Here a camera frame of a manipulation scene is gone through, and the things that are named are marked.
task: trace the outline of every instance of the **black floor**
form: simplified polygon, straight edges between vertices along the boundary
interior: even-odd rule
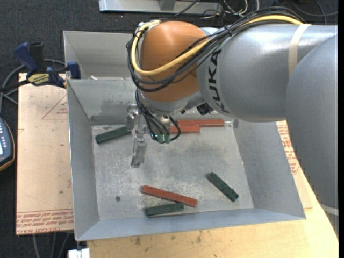
[[[38,42],[45,44],[45,57],[62,60],[64,58],[62,32],[95,31],[95,32],[129,32],[132,33],[137,24],[156,17],[169,18],[171,15],[155,13],[100,13],[99,0],[0,0],[0,83],[7,75],[20,66],[13,57],[13,51],[22,42]],[[282,5],[298,12],[311,24],[338,24],[338,15],[319,17],[325,13],[338,11],[338,0],[297,1],[293,0],[306,15],[297,11],[291,0]],[[271,6],[274,0],[260,0],[261,8]],[[180,16],[181,20],[193,22],[198,26],[220,26],[235,21],[236,17],[201,21],[199,17]],[[13,135],[17,137],[17,106],[7,99],[3,102],[1,116],[8,122]],[[35,257],[32,236],[15,235],[16,211],[16,163],[0,172],[0,258]],[[57,233],[55,254],[58,257],[67,233]],[[77,243],[69,234],[62,250],[64,257],[68,249],[77,248]],[[40,257],[50,257],[54,234],[36,236]]]

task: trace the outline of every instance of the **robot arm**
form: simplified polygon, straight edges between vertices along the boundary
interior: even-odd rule
[[[245,121],[287,120],[319,202],[338,217],[338,26],[306,25],[271,9],[219,30],[153,21],[128,51],[137,103],[158,142],[170,141],[169,119],[196,106]]]

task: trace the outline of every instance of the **wooden block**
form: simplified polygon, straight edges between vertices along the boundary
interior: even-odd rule
[[[171,200],[173,202],[179,202],[179,203],[182,203],[182,204],[190,206],[190,207],[196,207],[197,206],[197,200],[196,199],[186,197],[186,196],[183,196],[180,194],[176,194],[173,192],[165,191],[165,190],[162,190],[159,188],[150,187],[149,185],[144,185],[142,187],[141,192],[143,194],[154,196],[157,198],[161,198],[161,199],[165,199],[165,200]]]
[[[178,120],[179,127],[181,126],[193,126],[199,127],[223,127],[225,121],[223,119],[181,119]]]
[[[218,190],[220,190],[224,195],[227,196],[228,199],[230,199],[232,202],[235,202],[236,199],[239,198],[239,195],[228,186],[221,178],[216,175],[214,172],[210,173],[207,176],[208,180],[217,187]]]
[[[180,212],[184,210],[184,205],[181,203],[165,204],[145,208],[148,217],[157,216],[161,214]]]
[[[118,139],[125,135],[131,134],[131,131],[127,130],[126,127],[118,128],[113,131],[108,131],[106,133],[100,134],[96,136],[96,141],[98,144],[102,144],[103,142],[107,142],[109,140]]]
[[[188,126],[180,126],[181,134],[197,134],[200,131],[198,125],[188,125]],[[178,129],[176,126],[171,126],[170,134],[177,134]]]

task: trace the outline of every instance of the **blue clamp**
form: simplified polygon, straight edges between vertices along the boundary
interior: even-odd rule
[[[65,88],[66,80],[63,79],[57,71],[55,71],[52,67],[47,67],[47,69],[43,72],[38,71],[39,67],[35,62],[35,59],[31,56],[30,51],[28,49],[28,43],[20,44],[15,52],[14,55],[16,59],[24,65],[26,68],[29,69],[29,72],[26,75],[26,79],[35,86],[42,86],[42,85],[53,85],[57,87]],[[73,79],[80,79],[81,73],[78,64],[75,61],[68,62],[67,67],[63,70],[70,72],[70,78]]]

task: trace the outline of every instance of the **cardboard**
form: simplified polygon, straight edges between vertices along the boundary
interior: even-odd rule
[[[19,88],[17,142],[16,234],[73,230],[65,89]]]

